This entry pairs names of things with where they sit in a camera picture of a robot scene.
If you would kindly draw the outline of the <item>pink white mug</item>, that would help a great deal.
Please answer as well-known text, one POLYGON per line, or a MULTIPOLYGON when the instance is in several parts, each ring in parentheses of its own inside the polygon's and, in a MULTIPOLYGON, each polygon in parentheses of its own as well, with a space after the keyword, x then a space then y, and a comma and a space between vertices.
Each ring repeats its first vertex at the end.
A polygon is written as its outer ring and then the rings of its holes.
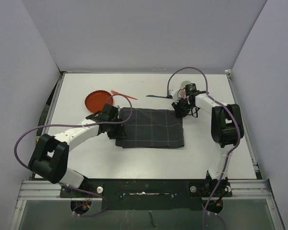
POLYGON ((181 85, 180 85, 180 92, 179 92, 179 96, 180 96, 180 98, 186 98, 187 96, 186 96, 186 91, 185 91, 185 87, 186 87, 186 85, 189 85, 189 84, 192 84, 192 82, 191 81, 188 81, 188 80, 186 80, 186 81, 183 81, 182 83, 181 83, 181 85))

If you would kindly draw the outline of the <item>dark checked cloth placemat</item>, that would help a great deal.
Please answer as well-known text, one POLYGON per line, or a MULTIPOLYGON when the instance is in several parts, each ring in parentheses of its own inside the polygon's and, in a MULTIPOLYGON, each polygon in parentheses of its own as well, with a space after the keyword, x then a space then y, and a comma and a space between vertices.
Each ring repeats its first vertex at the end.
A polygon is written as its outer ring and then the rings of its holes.
POLYGON ((115 145, 129 148, 178 149, 184 147, 183 121, 174 111, 134 108, 123 124, 126 138, 115 145))

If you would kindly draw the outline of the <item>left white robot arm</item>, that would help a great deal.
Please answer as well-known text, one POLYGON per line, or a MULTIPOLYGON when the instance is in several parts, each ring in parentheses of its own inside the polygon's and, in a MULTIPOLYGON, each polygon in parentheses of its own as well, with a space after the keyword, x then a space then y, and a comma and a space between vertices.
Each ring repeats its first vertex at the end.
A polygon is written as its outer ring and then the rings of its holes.
POLYGON ((119 111, 118 106, 105 104, 102 111, 87 116, 78 127, 53 136, 43 134, 29 161, 29 170, 53 184, 71 186, 71 191, 78 197, 86 195, 86 177, 67 167, 69 152, 86 140, 103 133, 109 139, 125 138, 119 111))

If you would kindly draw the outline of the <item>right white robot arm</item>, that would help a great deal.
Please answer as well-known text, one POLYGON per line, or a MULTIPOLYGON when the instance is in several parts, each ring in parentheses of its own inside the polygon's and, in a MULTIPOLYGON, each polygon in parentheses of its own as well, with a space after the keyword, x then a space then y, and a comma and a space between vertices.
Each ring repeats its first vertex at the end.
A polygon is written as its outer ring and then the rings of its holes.
POLYGON ((208 169, 211 180, 205 182, 204 190, 210 196, 221 191, 218 180, 228 176, 232 152, 244 136, 240 107, 237 104, 221 103, 206 93, 177 97, 172 102, 177 117, 186 117, 192 110, 202 110, 211 116, 211 136, 216 143, 216 152, 208 169))

